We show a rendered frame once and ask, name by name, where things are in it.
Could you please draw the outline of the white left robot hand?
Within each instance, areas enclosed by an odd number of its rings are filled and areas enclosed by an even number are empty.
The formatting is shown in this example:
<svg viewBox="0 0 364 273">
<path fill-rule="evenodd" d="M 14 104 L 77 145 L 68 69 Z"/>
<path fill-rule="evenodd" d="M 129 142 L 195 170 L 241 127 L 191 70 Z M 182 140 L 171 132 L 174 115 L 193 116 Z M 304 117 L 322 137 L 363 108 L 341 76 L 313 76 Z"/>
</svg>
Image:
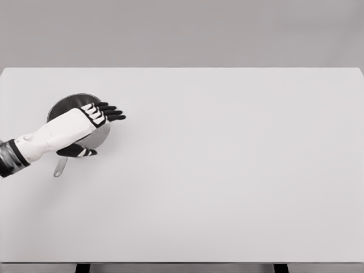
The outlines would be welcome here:
<svg viewBox="0 0 364 273">
<path fill-rule="evenodd" d="M 47 149 L 71 158 L 95 156 L 96 150 L 80 145 L 78 141 L 110 122 L 124 119 L 123 111 L 107 102 L 92 102 L 73 108 L 46 123 L 50 132 L 46 138 Z"/>
</svg>

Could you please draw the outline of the silver metal pot with handle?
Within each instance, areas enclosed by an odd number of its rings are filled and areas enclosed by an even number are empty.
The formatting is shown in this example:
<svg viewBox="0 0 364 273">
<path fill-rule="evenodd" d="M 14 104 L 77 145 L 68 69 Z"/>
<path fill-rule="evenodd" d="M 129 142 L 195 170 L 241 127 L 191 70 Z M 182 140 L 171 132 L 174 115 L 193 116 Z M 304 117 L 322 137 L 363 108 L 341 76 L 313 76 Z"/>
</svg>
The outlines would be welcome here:
<svg viewBox="0 0 364 273">
<path fill-rule="evenodd" d="M 68 112 L 69 110 L 77 107 L 82 107 L 84 105 L 100 102 L 100 99 L 94 95 L 86 94 L 86 93 L 79 93 L 79 94 L 72 94 L 70 96 L 62 98 L 60 101 L 55 103 L 53 107 L 50 109 L 47 122 L 55 119 L 56 117 Z M 100 129 L 97 129 L 89 136 L 81 139 L 77 142 L 88 149 L 95 150 L 97 147 L 103 144 L 110 133 L 111 125 L 107 124 L 102 126 Z M 61 157 L 55 171 L 53 173 L 54 177 L 59 177 L 63 173 L 65 166 L 67 164 L 68 158 Z"/>
</svg>

